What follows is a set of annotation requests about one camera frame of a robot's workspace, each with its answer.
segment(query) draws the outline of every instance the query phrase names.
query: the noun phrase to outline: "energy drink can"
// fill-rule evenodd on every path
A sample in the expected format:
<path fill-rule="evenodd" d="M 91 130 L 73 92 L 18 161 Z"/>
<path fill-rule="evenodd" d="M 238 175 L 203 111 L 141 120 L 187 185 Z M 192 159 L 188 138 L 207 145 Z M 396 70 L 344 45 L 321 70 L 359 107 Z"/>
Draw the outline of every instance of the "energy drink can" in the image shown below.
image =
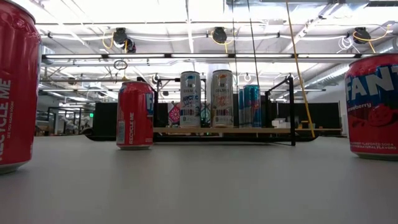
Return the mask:
<path fill-rule="evenodd" d="M 211 80 L 211 123 L 214 128 L 234 126 L 233 77 L 229 70 L 213 72 Z"/>
<path fill-rule="evenodd" d="M 181 73 L 180 126 L 200 128 L 201 85 L 198 72 Z"/>
<path fill-rule="evenodd" d="M 244 126 L 244 104 L 243 104 L 243 90 L 239 90 L 239 127 Z"/>
<path fill-rule="evenodd" d="M 261 101 L 258 85 L 243 87 L 245 127 L 261 128 Z"/>

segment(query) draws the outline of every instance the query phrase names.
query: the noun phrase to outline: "ceiling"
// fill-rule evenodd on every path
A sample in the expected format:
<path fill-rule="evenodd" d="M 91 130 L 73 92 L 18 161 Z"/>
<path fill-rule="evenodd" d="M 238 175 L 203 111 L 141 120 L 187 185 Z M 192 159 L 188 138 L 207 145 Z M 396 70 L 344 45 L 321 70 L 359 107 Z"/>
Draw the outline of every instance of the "ceiling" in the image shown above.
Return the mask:
<path fill-rule="evenodd" d="M 117 27 L 125 27 L 126 33 L 137 47 L 137 53 L 293 53 L 289 20 L 284 1 L 264 3 L 250 0 L 15 0 L 26 8 L 36 20 L 36 27 L 42 34 L 43 44 L 55 54 L 111 54 L 124 53 L 111 45 L 111 34 Z M 349 4 L 327 4 L 323 1 L 307 1 L 289 4 L 293 36 L 297 53 L 349 54 L 370 53 L 369 44 L 352 44 L 355 27 L 365 27 L 372 41 L 378 45 L 392 41 L 398 33 L 398 7 L 368 7 L 369 1 L 355 1 Z M 227 46 L 216 44 L 211 38 L 215 27 L 224 27 L 230 42 Z M 196 70 L 207 76 L 215 62 L 145 59 L 128 60 L 128 66 L 118 77 L 129 79 L 142 76 L 150 80 L 155 74 L 160 78 L 179 77 L 188 70 Z M 293 62 L 220 62 L 225 68 L 239 75 L 238 86 L 247 83 L 249 75 L 267 88 L 292 74 L 297 76 Z M 299 68 L 304 81 L 311 80 L 319 73 L 328 70 L 336 63 L 300 62 Z M 71 77 L 85 80 L 115 78 L 117 70 L 113 66 L 92 67 L 47 67 L 47 76 L 53 80 Z M 42 68 L 42 79 L 45 76 Z M 98 82 L 100 88 L 119 88 L 121 83 Z M 42 89 L 84 89 L 86 82 L 69 85 L 65 82 L 43 82 Z M 164 88 L 178 89 L 179 83 L 170 82 Z M 70 93 L 58 93 L 68 96 Z M 165 96 L 176 98 L 178 92 Z M 89 100 L 112 100 L 116 94 L 99 96 L 95 92 L 79 94 Z"/>

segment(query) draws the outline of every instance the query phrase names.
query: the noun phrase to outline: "can lid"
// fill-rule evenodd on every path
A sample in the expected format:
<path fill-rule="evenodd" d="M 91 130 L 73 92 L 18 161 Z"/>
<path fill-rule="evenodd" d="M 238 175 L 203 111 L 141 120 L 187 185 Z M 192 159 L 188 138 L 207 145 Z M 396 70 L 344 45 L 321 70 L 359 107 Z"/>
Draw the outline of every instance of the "can lid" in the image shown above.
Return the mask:
<path fill-rule="evenodd" d="M 13 6 L 19 8 L 20 10 L 24 11 L 28 16 L 30 16 L 33 19 L 33 23 L 36 25 L 36 20 L 35 17 L 24 7 L 20 6 L 18 3 L 15 3 L 14 1 L 11 0 L 5 0 L 6 3 L 12 4 Z"/>
<path fill-rule="evenodd" d="M 149 83 L 142 82 L 142 81 L 126 81 L 126 82 L 122 82 L 122 85 L 125 85 L 128 83 L 142 83 L 142 84 L 150 85 Z"/>
<path fill-rule="evenodd" d="M 195 72 L 195 71 L 186 71 L 186 72 L 182 72 L 181 74 L 184 74 L 184 73 L 197 73 L 198 75 L 200 75 L 199 72 Z"/>
<path fill-rule="evenodd" d="M 231 71 L 231 70 L 228 70 L 228 69 L 215 70 L 215 71 L 213 71 L 213 74 L 214 74 L 215 72 L 231 72 L 231 73 L 232 73 L 232 71 Z"/>
<path fill-rule="evenodd" d="M 386 55 L 398 55 L 398 54 L 397 53 L 375 54 L 375 55 L 372 55 L 372 56 L 368 56 L 368 57 L 365 57 L 365 58 L 358 59 L 355 62 L 351 62 L 349 65 L 351 66 L 352 64 L 354 64 L 356 62 L 362 62 L 363 60 L 372 59 L 372 58 L 375 58 L 375 57 L 382 57 L 382 56 L 386 56 Z"/>

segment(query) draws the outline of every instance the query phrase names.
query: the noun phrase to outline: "blue can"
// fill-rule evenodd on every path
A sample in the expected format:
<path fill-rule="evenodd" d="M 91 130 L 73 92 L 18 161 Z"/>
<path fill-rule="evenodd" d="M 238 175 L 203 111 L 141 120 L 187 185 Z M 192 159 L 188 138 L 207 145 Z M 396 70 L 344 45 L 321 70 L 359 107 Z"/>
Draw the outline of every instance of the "blue can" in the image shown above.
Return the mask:
<path fill-rule="evenodd" d="M 244 126 L 243 90 L 239 90 L 238 97 L 239 97 L 239 127 L 243 127 Z"/>
<path fill-rule="evenodd" d="M 261 128 L 261 99 L 258 85 L 243 87 L 244 126 Z"/>

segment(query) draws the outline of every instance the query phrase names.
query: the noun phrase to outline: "celsius can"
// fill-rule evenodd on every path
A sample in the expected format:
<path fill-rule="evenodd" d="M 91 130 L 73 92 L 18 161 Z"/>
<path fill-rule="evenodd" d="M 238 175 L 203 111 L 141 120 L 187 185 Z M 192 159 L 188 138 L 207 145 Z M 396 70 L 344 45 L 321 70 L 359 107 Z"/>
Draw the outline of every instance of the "celsius can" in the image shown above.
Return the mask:
<path fill-rule="evenodd" d="M 345 76 L 351 151 L 398 159 L 398 54 L 353 62 Z"/>
<path fill-rule="evenodd" d="M 239 90 L 238 97 L 239 97 L 239 127 L 243 127 L 244 126 L 243 90 Z"/>
<path fill-rule="evenodd" d="M 119 90 L 116 144 L 120 149 L 152 145 L 154 92 L 145 82 L 124 82 Z"/>
<path fill-rule="evenodd" d="M 233 77 L 229 70 L 213 72 L 211 80 L 211 123 L 214 128 L 234 126 Z"/>
<path fill-rule="evenodd" d="M 180 126 L 200 128 L 200 75 L 198 72 L 181 73 Z"/>
<path fill-rule="evenodd" d="M 34 18 L 0 1 L 0 174 L 32 158 L 41 48 Z"/>
<path fill-rule="evenodd" d="M 261 101 L 258 85 L 243 87 L 244 126 L 261 128 Z"/>

